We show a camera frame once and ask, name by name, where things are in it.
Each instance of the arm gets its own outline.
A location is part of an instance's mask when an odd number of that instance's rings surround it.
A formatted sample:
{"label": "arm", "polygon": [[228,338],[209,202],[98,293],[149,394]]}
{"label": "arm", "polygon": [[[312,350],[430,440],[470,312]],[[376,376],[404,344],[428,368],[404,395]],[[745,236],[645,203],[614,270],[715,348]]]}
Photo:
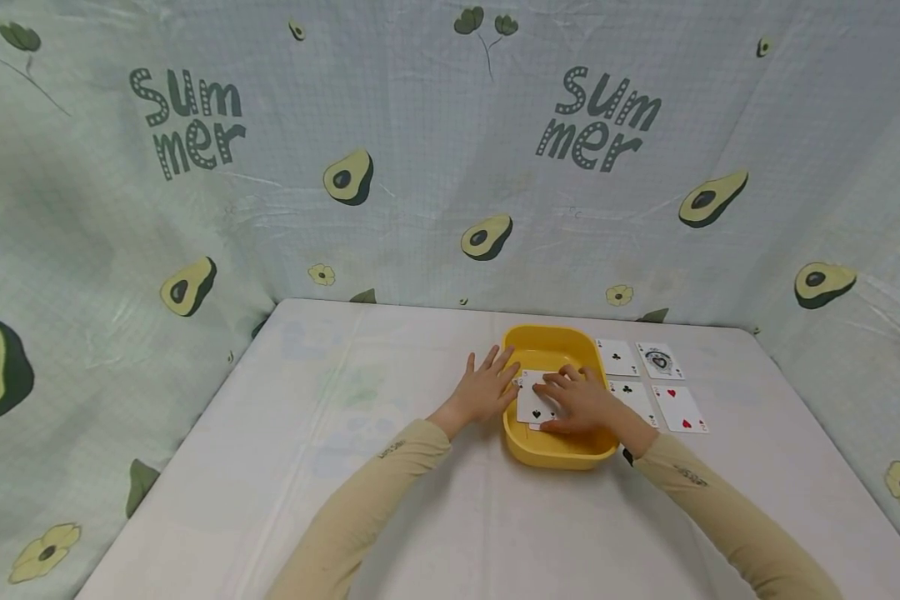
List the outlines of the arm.
{"label": "arm", "polygon": [[267,600],[347,597],[363,557],[413,482],[439,465],[465,426],[499,415],[516,397],[508,384],[519,362],[505,370],[513,349],[497,357],[498,350],[490,349],[477,370],[470,354],[451,397],[426,421],[407,425],[331,495],[280,570]]}
{"label": "arm", "polygon": [[843,596],[817,562],[770,517],[704,465],[676,437],[663,436],[604,389],[601,375],[569,365],[534,386],[568,416],[541,431],[613,431],[633,466],[663,490],[703,530],[761,600],[839,600]]}
{"label": "arm", "polygon": [[659,436],[633,466],[700,526],[758,598],[843,597],[795,539],[676,437]]}

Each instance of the table surface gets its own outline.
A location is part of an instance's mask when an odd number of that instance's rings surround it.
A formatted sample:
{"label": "table surface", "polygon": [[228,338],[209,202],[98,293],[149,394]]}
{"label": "table surface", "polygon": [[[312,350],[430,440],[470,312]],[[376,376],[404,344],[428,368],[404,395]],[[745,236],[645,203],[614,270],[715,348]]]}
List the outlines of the table surface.
{"label": "table surface", "polygon": [[[744,331],[303,299],[276,308],[78,598],[261,598],[328,495],[443,401],[467,353],[519,323],[669,343],[711,430],[675,435],[846,598],[900,598],[900,537]],[[501,433],[494,422],[457,438],[351,600],[753,598],[619,454],[593,472],[525,467]]]}

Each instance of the fabric backdrop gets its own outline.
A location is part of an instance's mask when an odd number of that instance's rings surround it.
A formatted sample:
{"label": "fabric backdrop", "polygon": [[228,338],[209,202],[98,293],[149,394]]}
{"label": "fabric backdrop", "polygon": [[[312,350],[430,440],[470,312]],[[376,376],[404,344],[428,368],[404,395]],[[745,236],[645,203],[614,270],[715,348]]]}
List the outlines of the fabric backdrop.
{"label": "fabric backdrop", "polygon": [[0,598],[290,297],[746,328],[900,532],[900,0],[0,0]]}

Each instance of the beige long-sleeve shirt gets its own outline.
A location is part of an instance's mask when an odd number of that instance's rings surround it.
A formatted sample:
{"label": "beige long-sleeve shirt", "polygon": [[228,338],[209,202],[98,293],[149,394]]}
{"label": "beige long-sleeve shirt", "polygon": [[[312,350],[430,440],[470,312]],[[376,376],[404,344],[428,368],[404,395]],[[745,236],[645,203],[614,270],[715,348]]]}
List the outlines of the beige long-sleeve shirt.
{"label": "beige long-sleeve shirt", "polygon": [[[323,505],[267,600],[342,600],[404,493],[450,450],[437,425],[414,421]],[[753,502],[684,447],[661,435],[633,462],[669,495],[761,600],[837,600],[817,562]]]}

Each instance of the white table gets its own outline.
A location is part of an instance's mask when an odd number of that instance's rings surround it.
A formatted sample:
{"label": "white table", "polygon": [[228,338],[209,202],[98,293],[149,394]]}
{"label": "white table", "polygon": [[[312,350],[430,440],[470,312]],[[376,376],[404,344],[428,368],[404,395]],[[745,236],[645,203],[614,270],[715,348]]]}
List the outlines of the white table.
{"label": "white table", "polygon": [[[323,500],[518,323],[670,343],[711,428],[682,440],[846,598],[900,598],[900,537],[751,335],[302,299],[280,303],[78,597],[260,598]],[[457,439],[351,600],[753,597],[619,454],[553,472],[514,461],[500,434],[494,422]]]}

